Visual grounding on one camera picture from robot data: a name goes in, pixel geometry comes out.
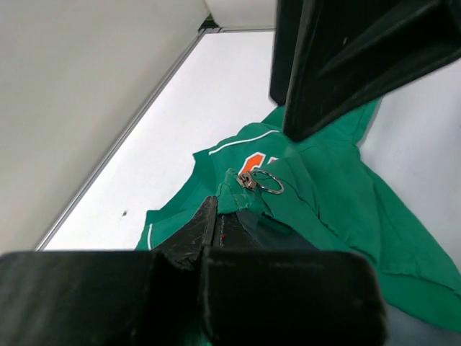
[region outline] green cloth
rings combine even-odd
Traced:
[[[364,255],[376,269],[390,305],[461,332],[457,268],[360,159],[356,142],[375,106],[371,102],[360,107],[297,144],[280,132],[283,109],[278,108],[263,123],[247,125],[237,136],[196,153],[185,186],[161,210],[148,211],[138,248],[160,244],[194,215],[205,197],[217,195],[219,213],[249,209],[291,227],[319,249]],[[237,183],[237,172],[255,153],[264,157],[261,168],[283,181],[281,195],[252,192]],[[277,189],[272,179],[262,175],[257,179]]]

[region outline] key ring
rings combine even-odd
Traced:
[[[263,184],[261,184],[260,182],[258,182],[255,179],[254,181],[261,188],[261,190],[266,191],[268,193],[273,193],[274,195],[280,195],[282,192],[285,191],[285,186],[283,186],[282,182],[277,177],[270,174],[269,172],[263,171],[262,169],[253,169],[253,170],[251,170],[251,173],[253,175],[254,175],[254,173],[264,174],[264,175],[268,176],[269,178],[272,178],[273,180],[275,180],[277,182],[277,184],[280,186],[280,190],[269,189],[268,187],[263,186]]]

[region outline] white surface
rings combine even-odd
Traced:
[[[202,0],[0,1],[0,253],[36,245],[206,16]]]
[[[461,270],[461,61],[384,97],[362,159]]]
[[[272,39],[271,32],[206,35],[46,249],[134,248],[146,211],[186,182],[194,152],[274,109]]]
[[[271,52],[269,32],[205,36],[48,249],[133,248],[146,211],[161,208],[192,172],[191,154],[262,120],[273,108],[267,97]],[[384,97],[361,147],[364,161],[458,268],[459,80],[461,61]]]
[[[275,27],[277,0],[205,0],[213,19],[225,28]]]

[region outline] gray wall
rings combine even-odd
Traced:
[[[36,245],[206,16],[202,0],[0,1],[0,252]]]

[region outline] white tabletop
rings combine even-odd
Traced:
[[[146,211],[186,182],[196,151],[274,108],[272,32],[208,34],[46,246],[133,249]],[[461,61],[383,98],[362,158],[461,268]]]

